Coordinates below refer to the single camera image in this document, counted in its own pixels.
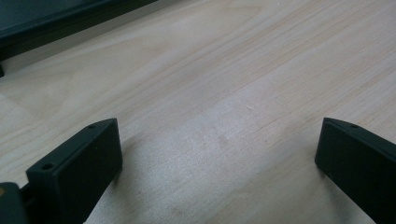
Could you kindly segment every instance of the black object edge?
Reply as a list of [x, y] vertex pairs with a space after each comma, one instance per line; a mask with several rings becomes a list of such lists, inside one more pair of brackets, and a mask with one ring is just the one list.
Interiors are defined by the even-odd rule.
[[45, 16], [3, 30], [0, 34], [0, 62], [72, 35], [158, 0], [87, 1], [78, 7]]
[[362, 127], [324, 119], [315, 163], [376, 223], [396, 223], [396, 145]]

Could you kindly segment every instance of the black plastic part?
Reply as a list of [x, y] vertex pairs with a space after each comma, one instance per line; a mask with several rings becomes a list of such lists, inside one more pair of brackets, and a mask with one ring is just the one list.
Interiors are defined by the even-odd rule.
[[396, 223], [396, 146], [355, 124], [324, 119], [315, 162], [376, 223]]
[[1, 224], [29, 224], [20, 189], [14, 183], [0, 184], [0, 218]]
[[30, 167], [21, 190], [0, 185], [0, 223], [81, 224], [121, 168], [117, 120], [96, 122]]
[[117, 122], [94, 123], [26, 171], [53, 223], [82, 223], [114, 176], [122, 156]]
[[0, 0], [0, 61], [157, 0]]

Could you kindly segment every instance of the wooden table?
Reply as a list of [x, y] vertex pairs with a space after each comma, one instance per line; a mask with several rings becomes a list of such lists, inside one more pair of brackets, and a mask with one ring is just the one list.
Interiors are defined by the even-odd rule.
[[184, 0], [10, 59], [0, 181], [24, 185], [68, 137], [117, 118], [124, 169], [87, 223], [373, 223], [314, 157], [324, 117], [396, 142], [395, 12]]

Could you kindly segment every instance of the small hole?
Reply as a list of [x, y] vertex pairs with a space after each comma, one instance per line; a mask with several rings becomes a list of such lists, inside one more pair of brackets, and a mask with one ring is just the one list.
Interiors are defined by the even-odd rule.
[[53, 167], [52, 163], [47, 163], [47, 164], [43, 165], [43, 167], [41, 169], [50, 170], [50, 169], [52, 169], [52, 167]]

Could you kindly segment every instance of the table surface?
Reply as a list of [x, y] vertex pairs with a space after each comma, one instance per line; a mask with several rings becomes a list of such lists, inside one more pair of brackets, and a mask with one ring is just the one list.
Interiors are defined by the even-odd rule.
[[87, 223], [374, 223], [314, 157], [324, 117], [396, 142], [395, 11], [393, 0], [184, 0], [10, 59], [0, 181], [24, 185], [35, 161], [117, 118], [123, 171]]

